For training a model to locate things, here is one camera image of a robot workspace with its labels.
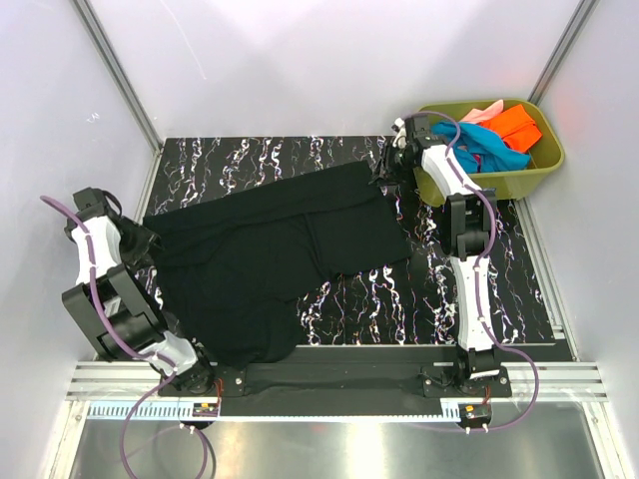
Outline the black t-shirt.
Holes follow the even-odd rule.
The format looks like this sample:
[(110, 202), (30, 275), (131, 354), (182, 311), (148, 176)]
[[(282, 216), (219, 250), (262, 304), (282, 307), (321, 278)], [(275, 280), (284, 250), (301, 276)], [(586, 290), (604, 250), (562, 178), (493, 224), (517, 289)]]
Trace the black t-shirt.
[(364, 162), (148, 216), (163, 307), (212, 358), (242, 369), (299, 344), (296, 300), (410, 248)]

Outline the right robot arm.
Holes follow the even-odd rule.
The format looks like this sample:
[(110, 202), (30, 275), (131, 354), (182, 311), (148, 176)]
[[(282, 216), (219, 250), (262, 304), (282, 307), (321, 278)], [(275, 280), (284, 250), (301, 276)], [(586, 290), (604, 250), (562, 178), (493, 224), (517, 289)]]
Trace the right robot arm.
[(489, 255), (496, 236), (494, 199), (455, 156), (453, 145), (460, 137), (460, 126), (453, 125), (454, 135), (448, 141), (433, 131), (429, 114), (394, 121), (394, 136), (384, 143), (372, 181), (397, 184), (408, 171), (419, 169), (434, 180), (444, 198), (440, 243), (450, 257), (459, 307), (457, 357), (444, 382), (471, 396), (499, 374), (488, 294)]

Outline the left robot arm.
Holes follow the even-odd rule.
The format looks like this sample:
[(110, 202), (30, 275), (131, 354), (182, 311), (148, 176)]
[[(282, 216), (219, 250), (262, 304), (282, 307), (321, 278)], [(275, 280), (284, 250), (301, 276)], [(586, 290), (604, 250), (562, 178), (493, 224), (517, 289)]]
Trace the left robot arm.
[(86, 188), (73, 195), (77, 211), (64, 232), (78, 251), (76, 285), (62, 293), (65, 309), (106, 361), (138, 359), (181, 395), (203, 395), (216, 371), (202, 349), (170, 331), (156, 301), (135, 273), (152, 264), (158, 235), (125, 217), (111, 193)]

